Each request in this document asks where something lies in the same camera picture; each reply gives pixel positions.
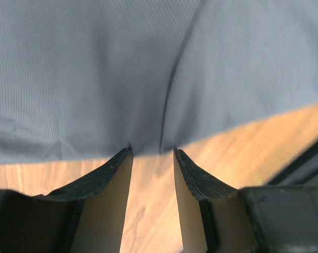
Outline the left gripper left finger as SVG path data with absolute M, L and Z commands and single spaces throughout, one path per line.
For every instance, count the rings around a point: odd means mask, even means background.
M 35 239 L 33 252 L 119 252 L 130 190 L 133 154 L 122 149 L 79 179 L 37 195 L 47 203 L 72 205 L 68 222 L 51 242 Z

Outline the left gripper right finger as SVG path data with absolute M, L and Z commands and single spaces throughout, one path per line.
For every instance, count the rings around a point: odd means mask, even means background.
M 184 252 L 256 252 L 239 191 L 174 150 L 174 181 Z

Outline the dark grey t-shirt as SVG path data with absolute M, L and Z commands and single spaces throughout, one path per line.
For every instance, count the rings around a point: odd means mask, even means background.
M 160 154 L 318 102 L 318 1 L 0 1 L 0 164 Z

